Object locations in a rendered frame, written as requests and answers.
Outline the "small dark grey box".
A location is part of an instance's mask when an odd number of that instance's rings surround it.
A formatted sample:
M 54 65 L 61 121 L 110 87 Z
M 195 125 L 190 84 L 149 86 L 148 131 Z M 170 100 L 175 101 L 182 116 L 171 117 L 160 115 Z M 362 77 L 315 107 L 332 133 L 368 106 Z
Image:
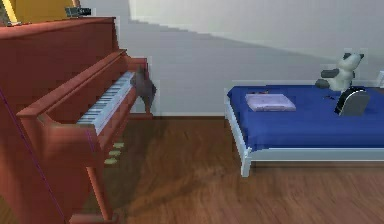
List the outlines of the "small dark grey box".
M 66 7 L 65 12 L 66 12 L 66 15 L 68 17 L 81 17 L 81 16 L 90 16 L 91 15 L 91 9 L 90 8 Z

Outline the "white and grey plush bear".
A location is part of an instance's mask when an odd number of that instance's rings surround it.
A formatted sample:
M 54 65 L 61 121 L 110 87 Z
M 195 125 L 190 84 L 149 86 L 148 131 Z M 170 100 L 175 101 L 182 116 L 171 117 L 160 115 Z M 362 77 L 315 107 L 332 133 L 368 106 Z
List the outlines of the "white and grey plush bear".
M 365 57 L 361 53 L 345 53 L 334 69 L 325 69 L 320 73 L 315 86 L 321 89 L 343 92 L 352 85 L 355 70 Z

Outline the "pale lilac flat book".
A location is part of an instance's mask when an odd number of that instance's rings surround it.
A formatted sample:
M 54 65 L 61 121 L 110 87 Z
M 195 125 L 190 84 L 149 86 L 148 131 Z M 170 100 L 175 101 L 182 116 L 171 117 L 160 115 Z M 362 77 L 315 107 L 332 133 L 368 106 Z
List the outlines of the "pale lilac flat book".
M 247 94 L 247 105 L 253 111 L 295 111 L 295 104 L 284 94 Z

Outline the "red-brown upright piano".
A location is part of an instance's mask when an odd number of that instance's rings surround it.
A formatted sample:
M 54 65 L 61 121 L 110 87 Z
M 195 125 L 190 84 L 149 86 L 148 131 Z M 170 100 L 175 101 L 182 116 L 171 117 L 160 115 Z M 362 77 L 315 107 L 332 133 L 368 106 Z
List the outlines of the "red-brown upright piano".
M 0 27 L 0 196 L 20 224 L 117 224 L 103 181 L 144 58 L 111 17 Z

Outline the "yellow framed picture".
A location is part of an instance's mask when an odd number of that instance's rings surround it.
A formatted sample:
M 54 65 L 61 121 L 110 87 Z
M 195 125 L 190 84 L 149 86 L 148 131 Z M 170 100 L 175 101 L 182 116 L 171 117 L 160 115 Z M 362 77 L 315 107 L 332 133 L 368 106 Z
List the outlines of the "yellow framed picture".
M 66 18 L 66 7 L 78 7 L 81 0 L 0 0 L 11 23 L 39 23 Z

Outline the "white bed with blue cover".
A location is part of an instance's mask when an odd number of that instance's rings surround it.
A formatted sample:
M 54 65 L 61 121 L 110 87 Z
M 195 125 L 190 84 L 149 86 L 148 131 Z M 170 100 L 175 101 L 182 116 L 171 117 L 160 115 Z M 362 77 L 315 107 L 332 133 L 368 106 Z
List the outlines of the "white bed with blue cover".
M 295 111 L 254 112 L 245 96 L 269 90 L 284 94 Z M 339 116 L 337 92 L 313 85 L 234 86 L 226 95 L 226 118 L 240 156 L 240 174 L 253 161 L 384 161 L 384 94 L 370 96 L 361 116 Z

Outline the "black and grey open laptop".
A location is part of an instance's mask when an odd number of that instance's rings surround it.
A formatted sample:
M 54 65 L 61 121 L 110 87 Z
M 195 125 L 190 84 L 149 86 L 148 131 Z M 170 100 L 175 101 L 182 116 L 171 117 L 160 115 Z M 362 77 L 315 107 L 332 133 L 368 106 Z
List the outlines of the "black and grey open laptop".
M 362 87 L 349 87 L 339 97 L 334 112 L 339 116 L 361 116 L 370 100 Z

